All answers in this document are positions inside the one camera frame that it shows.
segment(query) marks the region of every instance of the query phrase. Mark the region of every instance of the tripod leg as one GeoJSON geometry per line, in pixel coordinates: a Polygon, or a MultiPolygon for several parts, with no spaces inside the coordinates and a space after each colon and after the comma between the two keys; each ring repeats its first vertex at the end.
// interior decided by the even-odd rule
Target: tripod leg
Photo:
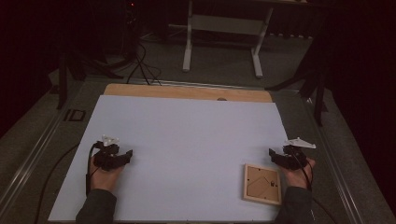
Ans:
{"type": "Polygon", "coordinates": [[[321,111],[323,107],[324,83],[328,71],[329,68],[327,68],[324,72],[321,72],[318,80],[317,99],[315,101],[314,118],[320,127],[323,126],[321,123],[321,111]]]}
{"type": "Polygon", "coordinates": [[[307,71],[305,74],[301,75],[301,76],[297,76],[297,77],[292,77],[284,82],[281,82],[275,86],[272,87],[267,87],[265,88],[266,91],[280,91],[281,89],[288,87],[289,85],[298,82],[302,79],[307,79],[308,77],[311,76],[311,74],[313,73],[313,71],[307,71]]]}
{"type": "Polygon", "coordinates": [[[105,74],[107,77],[111,78],[123,78],[121,76],[117,76],[116,74],[112,73],[108,69],[104,68],[102,65],[99,63],[94,62],[93,60],[89,59],[87,56],[83,55],[81,52],[78,50],[73,50],[73,54],[76,55],[77,58],[81,59],[83,62],[85,62],[88,66],[96,69],[97,71],[105,74]]]}
{"type": "Polygon", "coordinates": [[[64,102],[67,99],[67,66],[66,66],[66,54],[61,53],[59,60],[59,102],[57,109],[61,109],[64,106],[64,102]]]}
{"type": "Polygon", "coordinates": [[[300,88],[301,97],[309,98],[318,86],[319,73],[313,72],[306,78],[304,85],[300,88]]]}
{"type": "Polygon", "coordinates": [[[70,52],[67,57],[67,67],[69,68],[69,72],[75,80],[84,80],[85,79],[85,71],[82,63],[76,59],[77,57],[70,52]]]}

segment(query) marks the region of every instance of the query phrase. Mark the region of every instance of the table leg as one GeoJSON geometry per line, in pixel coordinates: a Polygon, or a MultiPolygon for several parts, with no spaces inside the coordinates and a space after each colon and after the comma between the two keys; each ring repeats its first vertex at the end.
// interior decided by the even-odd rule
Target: table leg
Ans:
{"type": "Polygon", "coordinates": [[[265,33],[268,28],[268,24],[271,19],[271,15],[274,11],[273,7],[270,7],[268,9],[267,15],[265,17],[265,21],[262,23],[262,29],[259,34],[259,42],[256,45],[256,48],[251,49],[251,57],[253,59],[253,66],[254,66],[254,72],[256,74],[256,77],[262,78],[262,65],[260,64],[260,58],[259,58],[259,52],[260,48],[262,47],[262,41],[264,40],[265,33]]]}
{"type": "Polygon", "coordinates": [[[186,50],[184,51],[183,72],[189,72],[190,71],[191,48],[192,48],[192,44],[191,44],[191,33],[192,33],[191,20],[192,20],[192,1],[190,0],[190,2],[189,2],[189,17],[187,19],[187,44],[186,44],[186,50]]]}

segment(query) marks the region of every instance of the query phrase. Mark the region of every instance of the hand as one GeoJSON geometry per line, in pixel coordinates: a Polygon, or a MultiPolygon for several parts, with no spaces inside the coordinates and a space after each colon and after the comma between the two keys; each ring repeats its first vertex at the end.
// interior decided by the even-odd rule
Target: hand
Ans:
{"type": "MultiPolygon", "coordinates": [[[[315,166],[316,162],[309,158],[306,158],[306,159],[308,160],[308,163],[313,168],[315,166]]],[[[306,174],[308,175],[309,182],[311,182],[312,181],[312,170],[311,170],[311,167],[309,166],[309,164],[307,164],[304,167],[304,170],[305,170],[306,174]]],[[[279,167],[279,168],[285,175],[286,182],[288,183],[288,185],[290,187],[299,187],[299,188],[303,188],[303,189],[308,189],[308,182],[306,181],[305,175],[301,169],[292,171],[292,170],[288,170],[283,167],[279,167]]]]}
{"type": "Polygon", "coordinates": [[[115,170],[104,171],[93,165],[94,159],[93,156],[91,159],[91,189],[105,189],[112,192],[124,166],[115,170]]]}

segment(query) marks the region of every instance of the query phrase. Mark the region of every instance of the metal frame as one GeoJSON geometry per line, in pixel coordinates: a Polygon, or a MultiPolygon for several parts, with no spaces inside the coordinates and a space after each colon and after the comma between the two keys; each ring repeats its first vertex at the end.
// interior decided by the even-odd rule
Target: metal frame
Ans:
{"type": "Polygon", "coordinates": [[[8,210],[14,204],[18,195],[21,193],[21,190],[27,180],[29,179],[31,173],[35,169],[38,161],[41,158],[41,155],[47,148],[52,136],[54,135],[56,129],[58,128],[59,123],[63,120],[64,115],[66,114],[67,107],[71,105],[71,102],[77,95],[79,89],[82,86],[82,82],[74,82],[74,84],[70,87],[68,100],[65,101],[65,104],[61,110],[56,113],[51,122],[48,124],[44,132],[41,134],[35,146],[32,148],[30,154],[27,156],[23,164],[17,170],[15,175],[12,177],[11,182],[8,184],[6,191],[1,195],[0,198],[0,223],[3,223],[4,218],[7,215],[8,210]]]}
{"type": "Polygon", "coordinates": [[[325,160],[329,164],[329,169],[330,169],[330,173],[332,174],[332,179],[334,180],[334,184],[338,189],[340,198],[344,204],[344,207],[346,209],[346,214],[348,215],[350,222],[359,223],[359,224],[364,223],[363,218],[361,216],[361,212],[359,211],[357,205],[355,204],[355,200],[351,195],[351,191],[349,189],[349,186],[347,185],[346,180],[344,179],[343,173],[341,172],[341,169],[338,166],[338,163],[334,155],[332,154],[332,148],[330,147],[329,140],[325,132],[323,132],[323,130],[316,123],[316,119],[314,118],[315,115],[312,110],[313,102],[311,98],[309,98],[305,102],[303,99],[302,101],[306,109],[306,112],[310,115],[308,117],[310,118],[311,124],[316,129],[318,133],[318,138],[323,143],[326,154],[325,160]]]}

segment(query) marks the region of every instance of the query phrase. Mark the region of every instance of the black cable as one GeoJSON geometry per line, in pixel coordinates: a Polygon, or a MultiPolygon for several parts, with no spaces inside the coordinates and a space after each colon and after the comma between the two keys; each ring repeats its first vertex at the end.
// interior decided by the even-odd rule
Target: black cable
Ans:
{"type": "Polygon", "coordinates": [[[130,62],[128,65],[126,65],[126,66],[120,68],[120,70],[114,71],[114,73],[122,72],[123,70],[126,70],[126,69],[128,69],[129,67],[131,67],[133,64],[134,64],[134,62],[130,62]]]}
{"type": "MultiPolygon", "coordinates": [[[[294,154],[293,151],[291,151],[291,155],[294,157],[294,159],[297,161],[297,163],[300,165],[300,169],[303,171],[303,174],[306,178],[306,182],[307,182],[307,187],[310,191],[312,191],[312,183],[314,181],[314,169],[312,168],[311,163],[309,163],[309,161],[307,162],[309,167],[311,168],[311,181],[309,181],[308,175],[306,174],[306,171],[304,169],[304,167],[301,165],[300,161],[297,159],[296,155],[294,154]]],[[[330,219],[337,224],[337,221],[335,220],[334,216],[330,213],[330,211],[322,204],[320,203],[317,199],[315,199],[314,197],[312,197],[312,200],[321,207],[321,209],[323,209],[323,211],[330,217],[330,219]]]]}
{"type": "Polygon", "coordinates": [[[142,57],[142,59],[141,59],[140,61],[141,61],[141,63],[146,67],[146,69],[148,70],[148,72],[152,75],[153,80],[152,80],[151,82],[153,82],[154,80],[156,80],[156,81],[158,82],[158,84],[160,84],[160,86],[161,86],[162,84],[161,84],[160,80],[158,79],[158,76],[160,76],[160,75],[161,75],[161,72],[162,72],[161,69],[158,68],[158,67],[150,66],[150,65],[148,65],[148,64],[146,64],[146,63],[143,62],[144,59],[145,59],[147,50],[146,50],[146,48],[145,48],[142,44],[140,44],[140,43],[139,43],[139,46],[140,46],[140,47],[143,49],[143,51],[144,51],[144,56],[142,57]],[[149,67],[152,67],[152,68],[154,68],[154,69],[157,69],[157,70],[159,71],[160,74],[159,74],[158,76],[155,76],[155,75],[151,72],[151,70],[149,70],[149,67]]]}
{"type": "Polygon", "coordinates": [[[127,64],[133,63],[133,60],[134,60],[133,54],[128,53],[128,55],[122,61],[116,62],[116,63],[111,63],[111,64],[104,64],[103,67],[108,68],[110,70],[114,70],[114,69],[126,66],[127,64]]]}
{"type": "Polygon", "coordinates": [[[88,196],[88,193],[91,190],[91,158],[93,149],[96,147],[96,143],[92,145],[90,149],[90,153],[88,154],[88,166],[87,166],[87,174],[85,174],[85,194],[88,196]]]}
{"type": "Polygon", "coordinates": [[[330,213],[329,210],[327,210],[327,208],[320,203],[316,198],[312,197],[312,200],[321,207],[321,209],[323,209],[323,211],[327,214],[327,216],[330,217],[330,219],[332,220],[332,222],[334,222],[335,224],[337,224],[338,222],[335,220],[335,217],[332,215],[332,213],[330,213]]]}
{"type": "Polygon", "coordinates": [[[300,161],[297,159],[297,157],[296,157],[296,155],[294,154],[294,151],[292,150],[291,151],[291,155],[294,157],[294,159],[297,161],[297,163],[300,165],[300,169],[303,171],[303,174],[304,174],[304,176],[305,176],[305,178],[306,178],[306,183],[307,183],[307,187],[308,187],[308,190],[309,191],[312,191],[312,180],[311,181],[309,181],[309,177],[308,177],[308,175],[306,174],[306,171],[305,171],[305,169],[304,169],[304,167],[303,167],[303,165],[300,163],[300,161]]]}
{"type": "Polygon", "coordinates": [[[149,80],[148,80],[148,78],[146,77],[145,72],[143,71],[142,61],[140,60],[139,56],[136,56],[136,59],[137,59],[137,62],[138,62],[137,65],[139,66],[140,71],[142,72],[142,76],[143,76],[143,78],[146,80],[147,84],[149,85],[149,80]]]}
{"type": "Polygon", "coordinates": [[[49,180],[50,180],[50,177],[52,176],[53,171],[54,171],[55,168],[58,166],[59,162],[61,162],[61,160],[62,160],[67,154],[69,154],[69,153],[70,153],[71,151],[73,151],[76,147],[78,147],[78,145],[79,145],[79,143],[76,144],[75,146],[71,147],[70,149],[68,149],[68,150],[62,155],[62,157],[61,157],[59,160],[56,161],[55,165],[53,165],[52,168],[51,168],[51,170],[49,171],[49,175],[47,176],[47,179],[46,179],[46,181],[44,182],[43,189],[41,190],[41,193],[40,193],[40,199],[39,199],[39,201],[38,201],[38,207],[37,207],[37,210],[36,210],[36,212],[35,212],[35,224],[36,224],[37,221],[38,221],[38,218],[39,218],[39,215],[40,215],[41,203],[43,202],[44,192],[46,191],[47,184],[48,184],[48,182],[49,182],[49,180]]]}
{"type": "Polygon", "coordinates": [[[155,76],[152,72],[151,72],[151,70],[149,70],[149,66],[150,65],[148,65],[148,64],[146,64],[146,63],[143,63],[142,62],[142,64],[146,67],[146,70],[148,70],[148,72],[151,74],[151,76],[152,76],[152,80],[151,80],[151,84],[154,82],[154,80],[155,81],[157,81],[158,82],[158,84],[160,84],[160,86],[162,85],[161,84],[161,81],[158,79],[158,76],[160,76],[161,75],[161,69],[159,69],[159,68],[157,68],[156,67],[156,69],[158,69],[158,71],[159,71],[159,75],[158,76],[155,76]]]}
{"type": "Polygon", "coordinates": [[[136,65],[136,67],[134,68],[134,70],[132,70],[131,74],[128,76],[128,78],[126,79],[126,84],[129,84],[129,80],[131,79],[131,77],[134,75],[134,72],[136,71],[136,69],[139,67],[139,64],[136,65]]]}
{"type": "MultiPolygon", "coordinates": [[[[138,45],[143,49],[143,56],[142,56],[142,59],[141,59],[141,62],[143,62],[143,60],[146,58],[146,48],[143,46],[143,45],[141,45],[140,43],[138,43],[138,45]]],[[[140,64],[140,62],[139,62],[139,60],[138,60],[138,57],[139,57],[139,55],[136,53],[136,60],[137,60],[137,65],[136,65],[136,67],[134,68],[134,70],[132,70],[132,72],[131,72],[131,74],[128,76],[128,78],[127,78],[127,80],[126,80],[126,84],[129,84],[129,80],[131,79],[131,77],[134,75],[134,72],[136,71],[136,69],[138,68],[138,67],[140,67],[141,66],[141,64],[140,64]]]]}
{"type": "Polygon", "coordinates": [[[100,167],[96,167],[96,169],[92,172],[91,177],[99,170],[100,167]]]}

